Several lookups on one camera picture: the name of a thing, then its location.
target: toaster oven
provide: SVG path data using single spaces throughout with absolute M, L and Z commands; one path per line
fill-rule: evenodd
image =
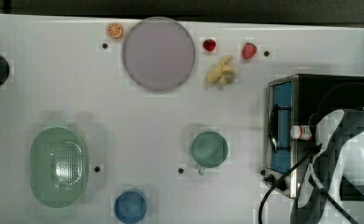
M 320 121 L 336 109 L 357 109 L 362 106 L 364 77 L 297 74 L 270 82 L 266 176 L 279 178 L 303 157 L 306 147 L 315 146 L 315 142 L 292 139 L 291 126 Z M 286 178 L 286 187 L 276 190 L 289 198 L 296 198 L 305 169 L 306 165 L 301 165 Z M 341 197 L 344 201 L 364 200 L 363 195 L 345 178 Z

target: red fruit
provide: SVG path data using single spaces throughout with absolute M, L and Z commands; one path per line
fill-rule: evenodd
M 257 51 L 257 48 L 254 44 L 246 43 L 243 48 L 243 58 L 250 59 L 252 58 Z
M 217 46 L 217 43 L 213 39 L 207 39 L 203 43 L 204 49 L 206 49 L 208 51 L 213 51 L 216 46 Z

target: small bottle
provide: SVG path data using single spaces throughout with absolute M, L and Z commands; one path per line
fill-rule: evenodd
M 315 140 L 316 128 L 314 125 L 293 125 L 290 129 L 290 136 L 293 139 L 300 139 L 304 141 L 314 141 Z

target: orange slice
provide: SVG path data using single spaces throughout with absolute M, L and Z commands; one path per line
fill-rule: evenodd
M 119 39 L 123 37 L 123 27 L 118 23 L 109 24 L 106 27 L 106 32 L 110 37 L 114 39 Z

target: ginger root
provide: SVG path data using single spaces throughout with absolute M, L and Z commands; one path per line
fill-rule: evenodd
M 226 56 L 207 75 L 207 82 L 216 83 L 218 80 L 222 86 L 226 86 L 232 79 L 236 78 L 235 70 L 228 63 L 231 56 Z

